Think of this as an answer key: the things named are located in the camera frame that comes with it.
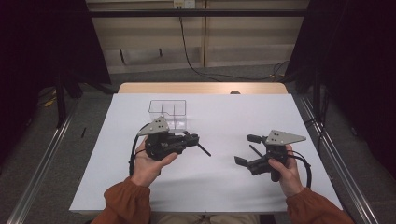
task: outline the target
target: hand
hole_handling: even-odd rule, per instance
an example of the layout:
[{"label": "hand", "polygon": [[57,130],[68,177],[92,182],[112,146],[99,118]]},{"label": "hand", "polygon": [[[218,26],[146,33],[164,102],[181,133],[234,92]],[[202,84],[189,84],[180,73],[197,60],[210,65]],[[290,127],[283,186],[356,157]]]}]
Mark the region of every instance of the hand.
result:
[{"label": "hand", "polygon": [[134,159],[134,174],[131,177],[131,181],[137,186],[149,187],[155,178],[157,178],[161,169],[175,160],[177,153],[172,153],[161,161],[155,161],[146,153],[145,142],[146,138],[136,149],[137,155]]},{"label": "hand", "polygon": [[[293,155],[291,145],[286,145],[286,150],[289,155]],[[298,194],[304,189],[298,173],[297,161],[294,158],[288,158],[285,165],[274,159],[268,160],[268,163],[280,172],[279,183],[286,197]]]}]

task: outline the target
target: metal rail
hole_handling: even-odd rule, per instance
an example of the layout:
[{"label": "metal rail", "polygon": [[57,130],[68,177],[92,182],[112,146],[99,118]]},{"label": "metal rail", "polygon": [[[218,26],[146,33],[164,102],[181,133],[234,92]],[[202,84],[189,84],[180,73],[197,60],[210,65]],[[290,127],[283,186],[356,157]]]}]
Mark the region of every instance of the metal rail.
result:
[{"label": "metal rail", "polygon": [[27,188],[22,194],[20,200],[15,206],[14,210],[9,217],[7,224],[22,224],[26,219],[26,216],[32,206],[33,201],[35,200],[35,196],[40,190],[40,186],[47,174],[48,169],[50,168],[51,162],[55,157],[56,151],[58,150],[59,145],[64,138],[64,134],[67,131],[67,128],[70,124],[71,118],[75,114],[76,107],[78,105],[79,100],[76,100],[72,106],[69,115],[64,121],[63,125],[56,129],[55,134],[53,135],[49,146],[47,147],[46,152],[44,153],[41,162],[38,164],[35,173],[29,181]]},{"label": "metal rail", "polygon": [[[302,103],[309,118],[313,119],[315,115],[312,111],[313,106],[311,102],[308,99],[303,98]],[[318,122],[314,123],[314,127],[318,135],[320,135],[322,127],[321,125],[322,124]],[[335,170],[340,175],[341,180],[344,183],[344,186],[346,187],[346,190],[349,193],[353,203],[358,209],[358,212],[361,214],[361,218],[363,219],[364,223],[379,223],[372,211],[372,208],[370,207],[370,204],[367,202],[367,199],[361,192],[361,189],[358,187],[351,173],[348,171],[347,166],[345,165],[326,130],[323,130],[322,133],[322,143],[325,146],[326,152],[329,155],[332,163],[334,164]]]}]

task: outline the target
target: transparent box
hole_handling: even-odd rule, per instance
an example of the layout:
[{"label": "transparent box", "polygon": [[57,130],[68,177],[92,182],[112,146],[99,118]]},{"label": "transparent box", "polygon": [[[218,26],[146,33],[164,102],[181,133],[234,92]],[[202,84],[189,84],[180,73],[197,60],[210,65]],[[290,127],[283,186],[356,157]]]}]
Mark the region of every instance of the transparent box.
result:
[{"label": "transparent box", "polygon": [[171,133],[181,133],[187,129],[185,100],[152,100],[148,112],[151,121],[164,116]]}]

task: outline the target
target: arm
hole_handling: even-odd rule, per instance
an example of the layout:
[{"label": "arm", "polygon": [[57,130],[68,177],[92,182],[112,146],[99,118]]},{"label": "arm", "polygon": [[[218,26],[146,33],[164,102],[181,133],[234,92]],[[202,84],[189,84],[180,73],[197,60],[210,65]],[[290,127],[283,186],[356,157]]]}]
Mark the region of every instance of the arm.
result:
[{"label": "arm", "polygon": [[[292,155],[291,146],[287,145],[286,148]],[[294,158],[288,158],[285,165],[274,159],[268,162],[281,174],[279,183],[288,197],[286,203],[292,223],[353,223],[347,214],[328,199],[303,187]]]},{"label": "arm", "polygon": [[149,223],[149,185],[177,154],[172,153],[161,161],[154,161],[144,149],[145,141],[136,149],[134,174],[106,190],[106,208],[92,224]]},{"label": "arm", "polygon": [[327,198],[311,189],[304,189],[289,197],[286,203],[292,223],[354,223],[347,214]]}]

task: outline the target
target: white paper sheet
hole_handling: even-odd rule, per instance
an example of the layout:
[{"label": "white paper sheet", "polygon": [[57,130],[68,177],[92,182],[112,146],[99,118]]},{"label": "white paper sheet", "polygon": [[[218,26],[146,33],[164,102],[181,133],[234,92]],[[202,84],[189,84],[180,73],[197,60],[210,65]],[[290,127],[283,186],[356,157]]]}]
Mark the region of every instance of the white paper sheet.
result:
[{"label": "white paper sheet", "polygon": [[[150,186],[154,212],[179,213],[274,213],[286,211],[285,196],[270,174],[251,175],[234,162],[265,154],[263,144],[249,143],[248,134],[268,135],[271,130],[306,136],[292,144],[312,169],[312,190],[341,208],[323,164],[291,97],[279,95],[212,94],[116,94],[107,112],[85,174],[70,210],[99,212],[105,208],[103,194],[128,176],[128,160],[138,130],[150,122],[150,100],[186,100],[187,129],[200,136],[198,147],[188,147]],[[298,161],[303,184],[304,165]]]}]

